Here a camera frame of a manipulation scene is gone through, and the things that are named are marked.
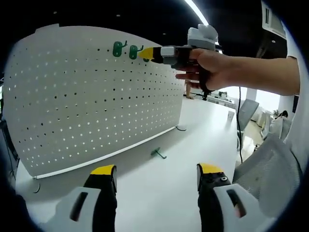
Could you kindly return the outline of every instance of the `air conditioner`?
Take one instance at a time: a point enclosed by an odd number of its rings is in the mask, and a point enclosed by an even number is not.
[[[262,28],[286,39],[281,20],[262,2]]]

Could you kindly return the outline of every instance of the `ceiling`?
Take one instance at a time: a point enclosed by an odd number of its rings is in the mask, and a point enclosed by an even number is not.
[[[262,29],[260,0],[194,0],[194,3],[218,31],[224,54],[256,57],[267,38],[276,43],[267,46],[264,58],[286,56],[286,41]],[[36,11],[14,10],[10,13],[14,20],[1,19],[5,22],[1,68],[16,41],[50,24],[105,27],[135,34],[161,45],[184,45],[188,29],[201,23],[184,0],[126,0],[109,1],[108,6],[104,4],[88,9],[82,5],[84,8],[64,10],[52,7]]]

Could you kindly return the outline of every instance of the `tabletop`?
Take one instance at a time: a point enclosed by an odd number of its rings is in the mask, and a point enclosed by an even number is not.
[[[184,99],[179,125],[186,131],[171,130],[100,162],[64,174],[32,179],[19,164],[16,191],[27,203],[37,223],[47,222],[56,204],[76,186],[83,186],[90,172],[109,164],[117,166],[115,229],[127,231],[201,231],[197,205],[199,162],[219,166],[230,180],[237,156],[236,117],[233,109],[201,100]],[[161,147],[167,156],[151,156]]]

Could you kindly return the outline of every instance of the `white pegboard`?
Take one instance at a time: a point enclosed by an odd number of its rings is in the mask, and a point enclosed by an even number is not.
[[[183,81],[170,66],[137,57],[142,46],[159,45],[112,29],[58,25],[14,46],[4,117],[32,176],[84,164],[178,124]]]

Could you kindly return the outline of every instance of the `cable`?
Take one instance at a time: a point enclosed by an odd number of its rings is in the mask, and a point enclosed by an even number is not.
[[[236,114],[236,121],[237,121],[237,126],[238,126],[238,129],[239,129],[239,155],[240,155],[240,160],[241,160],[241,163],[242,163],[242,155],[241,155],[242,137],[241,137],[240,124],[239,124],[240,100],[241,100],[241,90],[240,90],[240,87],[239,87],[239,102],[238,102],[238,109],[237,109],[237,114]]]
[[[9,152],[9,147],[8,147],[8,144],[6,142],[6,138],[5,138],[5,135],[4,135],[4,132],[2,131],[2,134],[3,134],[3,137],[4,137],[4,140],[5,140],[5,145],[6,145],[6,149],[8,150],[8,155],[9,155],[9,158],[10,158],[10,162],[11,162],[11,172],[13,174],[13,177],[14,177],[14,180],[16,180],[16,177],[15,177],[15,174],[14,174],[14,168],[13,168],[13,164],[12,164],[12,158],[10,156],[10,152]]]

